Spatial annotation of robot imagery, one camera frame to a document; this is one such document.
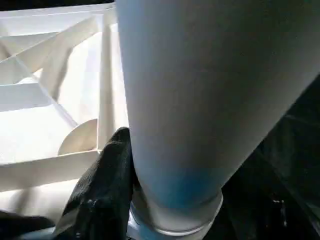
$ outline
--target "black glove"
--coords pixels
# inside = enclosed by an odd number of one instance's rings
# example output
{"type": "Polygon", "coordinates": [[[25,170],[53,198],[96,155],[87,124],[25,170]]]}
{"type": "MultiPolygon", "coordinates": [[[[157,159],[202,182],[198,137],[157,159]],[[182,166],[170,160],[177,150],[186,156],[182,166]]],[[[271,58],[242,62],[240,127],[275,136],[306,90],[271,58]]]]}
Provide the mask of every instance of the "black glove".
{"type": "Polygon", "coordinates": [[[135,171],[130,133],[120,128],[76,184],[54,240],[125,240],[135,171]]]}

